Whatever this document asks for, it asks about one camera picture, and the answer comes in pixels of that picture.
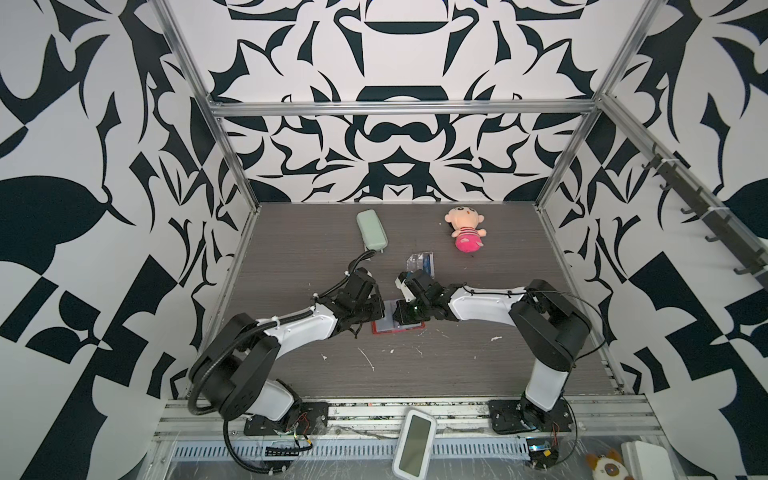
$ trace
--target wallpaper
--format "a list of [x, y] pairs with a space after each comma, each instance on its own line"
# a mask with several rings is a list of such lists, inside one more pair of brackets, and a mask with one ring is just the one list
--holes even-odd
[[588, 98], [642, 5], [170, 2], [211, 97], [222, 102]]
[[602, 115], [547, 205], [558, 246], [688, 474], [766, 475], [768, 292], [646, 163]]
[[3, 478], [135, 478], [249, 213], [144, 0], [0, 7]]
[[618, 99], [768, 238], [768, 5], [670, 0]]
[[535, 200], [579, 114], [227, 118], [260, 201]]

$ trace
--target doll face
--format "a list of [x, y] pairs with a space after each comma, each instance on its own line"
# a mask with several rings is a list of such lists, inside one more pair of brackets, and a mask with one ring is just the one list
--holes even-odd
[[450, 222], [455, 230], [462, 227], [476, 228], [478, 223], [485, 220], [485, 217], [479, 215], [477, 210], [470, 207], [456, 207], [452, 208], [447, 215], [445, 215], [445, 221]]

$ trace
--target brown and white stuffed animal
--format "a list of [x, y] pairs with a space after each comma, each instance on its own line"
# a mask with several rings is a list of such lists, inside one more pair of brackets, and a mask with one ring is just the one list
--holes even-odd
[[624, 466], [621, 453], [611, 449], [608, 455], [587, 454], [587, 465], [592, 469], [593, 480], [634, 480]]

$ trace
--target plush toy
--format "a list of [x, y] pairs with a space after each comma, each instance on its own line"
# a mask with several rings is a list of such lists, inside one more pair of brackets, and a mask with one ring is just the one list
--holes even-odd
[[456, 239], [456, 248], [465, 253], [476, 252], [482, 247], [480, 237], [485, 237], [484, 228], [476, 230], [478, 223], [485, 220], [485, 217], [478, 215], [474, 208], [456, 207], [452, 208], [445, 221], [453, 226], [451, 237]]
[[634, 480], [629, 470], [624, 466], [621, 453], [615, 449], [608, 455], [587, 454], [587, 465], [592, 469], [593, 480]]

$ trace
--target black and white wall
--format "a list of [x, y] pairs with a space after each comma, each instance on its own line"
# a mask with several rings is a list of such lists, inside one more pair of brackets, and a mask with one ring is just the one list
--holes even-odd
[[[763, 239], [768, 5], [670, 0], [616, 89]], [[629, 390], [647, 394], [691, 474], [768, 475], [768, 293], [605, 116], [546, 206]]]
[[[171, 0], [228, 102], [590, 98], [641, 0]], [[262, 201], [534, 200], [576, 114], [229, 118]]]
[[3, 478], [134, 478], [249, 213], [144, 0], [0, 7]]

